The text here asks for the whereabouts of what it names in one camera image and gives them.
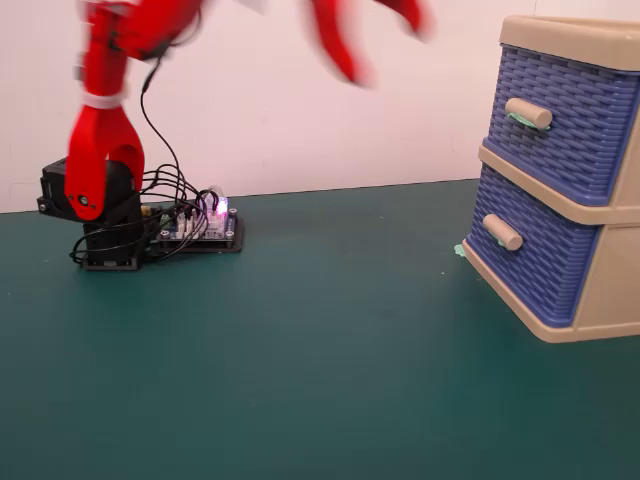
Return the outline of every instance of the plastic drawer unit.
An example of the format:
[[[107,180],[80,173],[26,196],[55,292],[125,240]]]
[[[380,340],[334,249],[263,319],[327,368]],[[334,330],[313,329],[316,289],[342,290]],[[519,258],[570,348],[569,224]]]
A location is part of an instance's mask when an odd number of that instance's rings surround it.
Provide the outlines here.
[[[640,24],[512,16],[467,258],[539,338],[640,334]]]

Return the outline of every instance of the wicker pattern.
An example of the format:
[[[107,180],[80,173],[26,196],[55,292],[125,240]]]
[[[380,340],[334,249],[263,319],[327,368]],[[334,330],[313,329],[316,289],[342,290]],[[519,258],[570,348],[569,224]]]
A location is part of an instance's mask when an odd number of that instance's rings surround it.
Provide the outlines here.
[[[638,73],[504,46],[484,145],[584,205],[607,205],[638,104]],[[505,115],[521,98],[550,110],[548,131]]]
[[[496,214],[523,238],[510,252],[483,227]],[[566,327],[588,269],[599,227],[573,223],[484,165],[467,242],[548,326]]]

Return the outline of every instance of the green table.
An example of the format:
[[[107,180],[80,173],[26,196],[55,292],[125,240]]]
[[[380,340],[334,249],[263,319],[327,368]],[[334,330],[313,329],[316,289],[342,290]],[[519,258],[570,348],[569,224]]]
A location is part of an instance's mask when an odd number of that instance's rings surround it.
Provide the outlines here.
[[[237,199],[241,255],[83,272],[0,216],[0,478],[637,478],[640,338],[536,339],[476,182]]]

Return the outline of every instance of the beige plastic frame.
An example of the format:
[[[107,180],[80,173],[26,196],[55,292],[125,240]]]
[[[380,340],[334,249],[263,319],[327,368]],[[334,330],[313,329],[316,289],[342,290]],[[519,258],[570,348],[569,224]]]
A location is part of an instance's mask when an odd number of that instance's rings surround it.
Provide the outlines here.
[[[608,68],[640,71],[640,23],[511,16],[500,42]],[[571,327],[543,324],[463,242],[469,262],[538,338],[551,343],[640,335],[640,115],[611,202],[579,205],[480,147],[480,160],[564,217],[602,225]]]

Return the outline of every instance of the green tape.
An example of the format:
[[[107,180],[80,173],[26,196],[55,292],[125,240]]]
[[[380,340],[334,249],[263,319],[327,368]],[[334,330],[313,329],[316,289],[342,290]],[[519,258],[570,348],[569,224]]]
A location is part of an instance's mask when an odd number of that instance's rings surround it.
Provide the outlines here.
[[[453,247],[453,251],[455,252],[456,255],[458,255],[459,257],[462,258],[466,258],[467,256],[464,253],[464,248],[462,248],[462,245],[458,244],[455,247]]]
[[[502,243],[502,240],[500,240],[498,237],[496,237],[493,233],[491,233],[491,236],[493,238],[495,238],[496,242],[498,242],[498,245],[500,245],[501,247],[504,247],[504,243]]]
[[[535,128],[536,130],[549,130],[551,128],[550,126],[545,128],[538,128],[529,120],[524,118],[522,115],[518,115],[517,113],[510,113],[509,115],[507,115],[507,117],[513,118],[515,121],[520,122],[521,124],[526,125],[527,127]]]

